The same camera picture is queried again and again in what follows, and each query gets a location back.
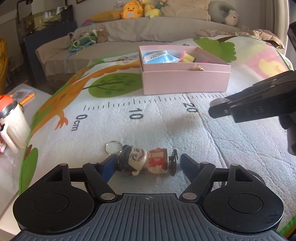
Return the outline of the wind-up doll keychain toy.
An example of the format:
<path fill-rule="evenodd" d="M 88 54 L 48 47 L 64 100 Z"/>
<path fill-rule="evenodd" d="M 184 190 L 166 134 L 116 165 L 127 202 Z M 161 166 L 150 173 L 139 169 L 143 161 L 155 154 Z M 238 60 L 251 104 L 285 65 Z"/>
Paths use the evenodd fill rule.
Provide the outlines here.
<path fill-rule="evenodd" d="M 143 148 L 122 145 L 118 141 L 110 141 L 105 144 L 104 150 L 108 155 L 110 144 L 118 144 L 121 149 L 116 154 L 118 161 L 116 169 L 124 171 L 132 176 L 137 176 L 140 173 L 149 172 L 155 175 L 170 174 L 174 176 L 177 169 L 178 152 L 176 149 L 168 152 L 166 148 L 157 148 L 147 151 Z"/>

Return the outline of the yellow pink sponge item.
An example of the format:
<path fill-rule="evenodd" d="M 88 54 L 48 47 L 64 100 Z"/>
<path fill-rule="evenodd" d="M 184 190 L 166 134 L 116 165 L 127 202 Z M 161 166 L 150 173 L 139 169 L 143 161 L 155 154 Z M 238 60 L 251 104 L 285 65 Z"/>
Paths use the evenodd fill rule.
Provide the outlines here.
<path fill-rule="evenodd" d="M 180 56 L 180 60 L 179 62 L 182 62 L 182 63 L 193 63 L 195 61 L 195 57 L 188 54 L 186 51 L 184 51 L 181 56 Z"/>

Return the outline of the pink cardboard box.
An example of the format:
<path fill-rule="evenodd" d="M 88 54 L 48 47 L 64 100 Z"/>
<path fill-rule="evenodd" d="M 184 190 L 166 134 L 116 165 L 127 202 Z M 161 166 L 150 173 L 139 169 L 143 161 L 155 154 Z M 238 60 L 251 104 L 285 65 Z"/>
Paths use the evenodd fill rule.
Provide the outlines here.
<path fill-rule="evenodd" d="M 186 53 L 194 61 L 145 63 L 145 55 L 159 51 L 179 59 Z M 145 95 L 225 92 L 228 88 L 231 65 L 197 46 L 139 46 L 139 59 Z"/>

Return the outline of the colourful children play mat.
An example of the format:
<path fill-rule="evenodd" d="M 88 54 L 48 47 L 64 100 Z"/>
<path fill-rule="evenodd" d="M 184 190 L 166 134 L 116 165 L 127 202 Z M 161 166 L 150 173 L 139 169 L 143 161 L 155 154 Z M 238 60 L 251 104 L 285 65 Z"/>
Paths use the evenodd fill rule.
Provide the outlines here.
<path fill-rule="evenodd" d="M 295 225 L 295 156 L 278 118 L 235 123 L 208 115 L 210 101 L 292 70 L 290 60 L 271 44 L 247 37 L 185 39 L 229 63 L 227 91 L 144 95 L 138 50 L 116 51 L 72 75 L 35 113 L 23 157 L 19 191 L 25 191 L 59 163 L 81 167 L 102 162 L 122 144 L 146 150 L 176 149 L 218 168 L 238 163 L 281 198 L 278 227 Z"/>

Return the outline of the blue white packet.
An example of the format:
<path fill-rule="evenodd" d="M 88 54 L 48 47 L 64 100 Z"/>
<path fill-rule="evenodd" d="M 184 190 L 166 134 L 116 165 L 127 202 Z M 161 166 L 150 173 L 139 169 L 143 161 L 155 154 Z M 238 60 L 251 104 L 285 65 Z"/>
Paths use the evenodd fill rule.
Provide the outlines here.
<path fill-rule="evenodd" d="M 166 50 L 147 52 L 143 56 L 144 64 L 176 63 L 179 58 L 169 54 Z"/>

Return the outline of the white orange lidded cup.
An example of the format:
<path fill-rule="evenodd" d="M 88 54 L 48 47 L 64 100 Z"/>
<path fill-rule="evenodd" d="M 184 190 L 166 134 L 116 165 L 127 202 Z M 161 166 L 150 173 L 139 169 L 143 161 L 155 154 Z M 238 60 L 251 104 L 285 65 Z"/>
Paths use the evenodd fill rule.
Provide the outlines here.
<path fill-rule="evenodd" d="M 18 102 L 8 95 L 1 95 L 1 137 L 14 153 L 26 147 L 30 131 Z"/>

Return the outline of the grey bear neck pillow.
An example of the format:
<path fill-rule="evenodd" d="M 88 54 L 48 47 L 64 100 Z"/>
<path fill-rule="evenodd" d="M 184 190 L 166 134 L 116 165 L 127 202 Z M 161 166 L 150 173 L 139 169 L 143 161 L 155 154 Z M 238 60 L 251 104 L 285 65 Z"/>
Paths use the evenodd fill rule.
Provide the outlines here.
<path fill-rule="evenodd" d="M 223 1 L 212 1 L 208 7 L 211 21 L 236 27 L 239 22 L 239 14 L 232 5 Z"/>

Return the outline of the beige cushion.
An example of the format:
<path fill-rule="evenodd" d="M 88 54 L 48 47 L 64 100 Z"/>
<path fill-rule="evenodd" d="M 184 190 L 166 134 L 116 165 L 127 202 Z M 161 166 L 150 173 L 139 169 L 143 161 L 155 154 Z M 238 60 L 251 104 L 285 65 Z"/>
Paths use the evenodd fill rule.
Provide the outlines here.
<path fill-rule="evenodd" d="M 173 18 L 189 18 L 210 21 L 208 0 L 166 1 L 161 8 L 161 15 Z"/>

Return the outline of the orange pencil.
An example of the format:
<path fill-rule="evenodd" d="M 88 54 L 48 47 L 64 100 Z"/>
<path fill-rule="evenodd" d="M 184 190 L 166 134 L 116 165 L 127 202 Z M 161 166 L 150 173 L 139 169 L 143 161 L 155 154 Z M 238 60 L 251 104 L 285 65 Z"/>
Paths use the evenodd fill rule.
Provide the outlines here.
<path fill-rule="evenodd" d="M 29 100 L 31 100 L 35 96 L 34 93 L 30 93 L 28 96 L 26 96 L 23 100 L 21 100 L 18 104 L 19 105 L 24 105 L 26 104 Z"/>

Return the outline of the small yellow plush toy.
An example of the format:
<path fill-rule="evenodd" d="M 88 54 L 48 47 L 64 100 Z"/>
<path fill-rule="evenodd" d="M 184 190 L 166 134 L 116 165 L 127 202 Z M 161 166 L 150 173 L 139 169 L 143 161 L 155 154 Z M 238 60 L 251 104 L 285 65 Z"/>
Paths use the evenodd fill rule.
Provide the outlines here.
<path fill-rule="evenodd" d="M 161 15 L 161 8 L 166 1 L 159 1 L 156 6 L 150 4 L 148 0 L 139 0 L 139 3 L 144 10 L 144 17 L 153 18 Z"/>

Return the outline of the grey sofa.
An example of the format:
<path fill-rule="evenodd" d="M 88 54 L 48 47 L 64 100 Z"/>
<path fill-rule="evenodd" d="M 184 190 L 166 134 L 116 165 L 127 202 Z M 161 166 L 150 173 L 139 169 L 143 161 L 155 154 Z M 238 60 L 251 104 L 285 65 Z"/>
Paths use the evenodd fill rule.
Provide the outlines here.
<path fill-rule="evenodd" d="M 85 47 L 78 53 L 71 53 L 70 44 L 82 33 L 103 29 L 106 41 Z M 284 52 L 281 39 L 264 29 L 241 30 L 228 25 L 187 18 L 136 18 L 94 23 L 77 28 L 68 35 L 41 45 L 35 53 L 46 76 L 76 73 L 88 64 L 107 56 L 137 51 L 140 45 L 160 45 L 179 40 L 214 35 L 239 35 L 263 40 Z"/>

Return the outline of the yellow duck plush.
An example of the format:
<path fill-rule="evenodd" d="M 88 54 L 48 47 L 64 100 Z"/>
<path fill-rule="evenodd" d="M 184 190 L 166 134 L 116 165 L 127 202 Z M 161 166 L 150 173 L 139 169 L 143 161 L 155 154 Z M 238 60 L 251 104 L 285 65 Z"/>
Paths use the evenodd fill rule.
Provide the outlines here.
<path fill-rule="evenodd" d="M 120 13 L 122 19 L 135 19 L 144 16 L 144 10 L 139 1 L 126 3 Z"/>

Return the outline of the green cloth toy pile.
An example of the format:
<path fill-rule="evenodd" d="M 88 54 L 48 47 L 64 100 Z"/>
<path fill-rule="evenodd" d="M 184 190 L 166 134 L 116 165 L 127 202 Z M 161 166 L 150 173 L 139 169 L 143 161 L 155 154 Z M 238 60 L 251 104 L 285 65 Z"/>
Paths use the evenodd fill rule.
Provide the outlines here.
<path fill-rule="evenodd" d="M 96 43 L 104 43 L 108 40 L 108 32 L 105 28 L 92 30 L 89 33 L 81 33 L 75 37 L 68 45 L 68 50 L 71 54 L 77 54 L 85 48 Z"/>

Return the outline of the yellow banana pillow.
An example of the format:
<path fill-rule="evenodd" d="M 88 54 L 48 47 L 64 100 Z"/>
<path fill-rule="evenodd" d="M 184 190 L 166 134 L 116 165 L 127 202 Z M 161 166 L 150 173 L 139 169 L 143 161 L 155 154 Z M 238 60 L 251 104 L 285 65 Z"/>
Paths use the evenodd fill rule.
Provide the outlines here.
<path fill-rule="evenodd" d="M 121 19 L 120 11 L 115 11 L 115 10 L 99 13 L 97 15 L 93 15 L 90 18 L 90 20 L 96 23 L 109 22 L 109 21 L 115 21 L 120 19 Z"/>

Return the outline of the dark glass side cabinet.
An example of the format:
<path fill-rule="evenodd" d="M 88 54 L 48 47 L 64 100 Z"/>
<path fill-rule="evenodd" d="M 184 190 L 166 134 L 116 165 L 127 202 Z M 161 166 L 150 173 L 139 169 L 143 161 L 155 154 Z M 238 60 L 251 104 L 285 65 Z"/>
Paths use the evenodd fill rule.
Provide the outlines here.
<path fill-rule="evenodd" d="M 76 28 L 72 5 L 30 14 L 22 19 L 19 14 L 16 15 L 18 42 L 31 85 L 36 86 L 46 79 L 36 50 L 43 44 L 73 32 Z"/>

